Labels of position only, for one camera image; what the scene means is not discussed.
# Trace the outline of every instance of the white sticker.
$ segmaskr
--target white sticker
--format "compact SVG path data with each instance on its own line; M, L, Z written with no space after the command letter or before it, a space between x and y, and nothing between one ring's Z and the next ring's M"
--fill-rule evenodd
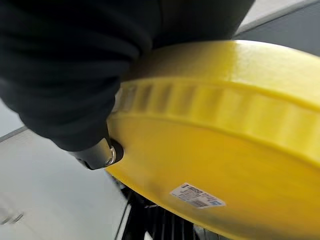
M221 199L212 196L211 194L202 191L201 189L196 188L189 183L182 184L170 192L170 194L198 209L222 207L226 205L226 203Z

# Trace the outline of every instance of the grey floor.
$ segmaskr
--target grey floor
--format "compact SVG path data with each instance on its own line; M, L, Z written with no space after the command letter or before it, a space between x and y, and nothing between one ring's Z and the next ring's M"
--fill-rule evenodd
M290 47L320 56L320 1L303 5L291 13L235 36Z

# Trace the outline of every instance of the black fabric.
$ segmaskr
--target black fabric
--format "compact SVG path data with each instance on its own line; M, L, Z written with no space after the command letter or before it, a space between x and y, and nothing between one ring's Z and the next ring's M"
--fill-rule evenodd
M0 96L67 151L106 134L120 78L152 48L230 38L253 0L1 0Z

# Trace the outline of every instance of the white surface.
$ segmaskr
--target white surface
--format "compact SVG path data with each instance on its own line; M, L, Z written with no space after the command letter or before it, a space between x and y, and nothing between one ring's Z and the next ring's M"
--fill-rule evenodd
M317 1L318 0L256 0L237 32L246 31Z
M1 240L43 240L23 223L0 226Z
M23 123L18 115L7 108L0 100L0 137L21 128L22 126Z
M126 200L105 171L30 130L1 142L0 153L0 193L25 212L20 224L44 240L114 239Z

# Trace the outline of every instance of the grey panel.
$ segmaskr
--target grey panel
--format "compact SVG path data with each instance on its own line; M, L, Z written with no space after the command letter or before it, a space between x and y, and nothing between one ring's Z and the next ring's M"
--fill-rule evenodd
M242 32L235 39L278 44L320 56L320 1Z

